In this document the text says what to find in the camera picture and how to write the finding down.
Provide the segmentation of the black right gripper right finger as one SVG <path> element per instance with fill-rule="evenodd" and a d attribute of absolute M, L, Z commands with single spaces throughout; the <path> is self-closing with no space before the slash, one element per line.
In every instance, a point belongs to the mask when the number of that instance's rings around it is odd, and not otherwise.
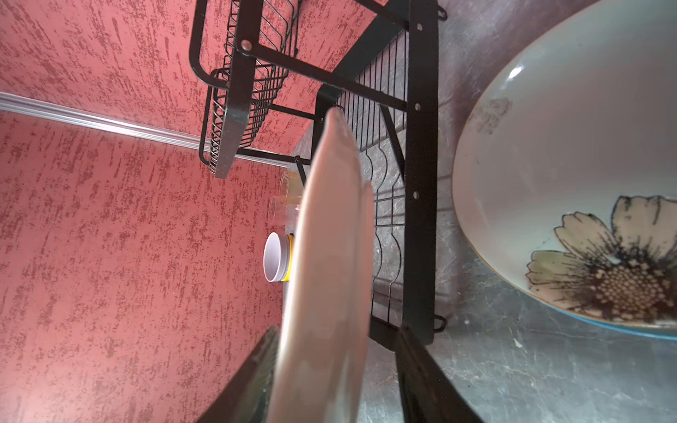
<path fill-rule="evenodd" d="M 481 421 L 407 326 L 394 346 L 405 422 Z"/>

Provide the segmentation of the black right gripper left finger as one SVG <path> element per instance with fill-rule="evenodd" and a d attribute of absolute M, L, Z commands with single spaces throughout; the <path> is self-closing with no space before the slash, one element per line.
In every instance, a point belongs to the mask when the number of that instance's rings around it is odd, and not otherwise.
<path fill-rule="evenodd" d="M 197 422 L 265 422 L 279 344 L 271 327 Z"/>

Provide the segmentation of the cream plate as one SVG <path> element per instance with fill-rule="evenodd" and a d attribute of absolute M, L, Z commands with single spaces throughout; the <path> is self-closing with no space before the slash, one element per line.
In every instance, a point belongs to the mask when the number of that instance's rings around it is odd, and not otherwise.
<path fill-rule="evenodd" d="M 295 231 L 269 422 L 354 422 L 368 349 L 374 192 L 344 112 L 330 109 Z"/>

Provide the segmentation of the lilac ceramic bowl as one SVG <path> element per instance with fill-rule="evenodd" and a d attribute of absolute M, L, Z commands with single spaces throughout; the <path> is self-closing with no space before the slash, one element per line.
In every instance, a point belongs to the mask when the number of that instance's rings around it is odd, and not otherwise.
<path fill-rule="evenodd" d="M 285 282 L 283 278 L 287 270 L 287 258 L 287 234 L 269 234 L 263 257 L 264 276 L 268 282 Z"/>

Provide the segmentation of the yellow bowl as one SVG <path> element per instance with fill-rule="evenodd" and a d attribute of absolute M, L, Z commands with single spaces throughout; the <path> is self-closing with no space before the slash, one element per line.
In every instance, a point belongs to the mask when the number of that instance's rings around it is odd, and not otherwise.
<path fill-rule="evenodd" d="M 294 234 L 287 234 L 287 243 L 288 243 L 287 270 L 283 278 L 283 281 L 285 282 L 289 282 L 291 278 L 294 257 Z"/>

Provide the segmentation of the mint green plate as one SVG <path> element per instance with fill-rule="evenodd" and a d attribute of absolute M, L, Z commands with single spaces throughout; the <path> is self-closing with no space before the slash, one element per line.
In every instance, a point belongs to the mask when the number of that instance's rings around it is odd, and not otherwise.
<path fill-rule="evenodd" d="M 466 121 L 452 194 L 470 245 L 513 287 L 675 340 L 675 2 L 599 1 L 517 54 Z"/>

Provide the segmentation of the amber glass cup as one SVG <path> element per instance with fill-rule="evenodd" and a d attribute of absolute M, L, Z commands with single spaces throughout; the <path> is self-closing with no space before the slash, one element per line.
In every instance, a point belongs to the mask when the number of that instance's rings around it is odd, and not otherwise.
<path fill-rule="evenodd" d="M 282 189 L 283 200 L 287 204 L 293 204 L 294 206 L 301 204 L 304 186 L 301 176 L 297 172 L 286 169 L 282 176 L 280 185 Z"/>

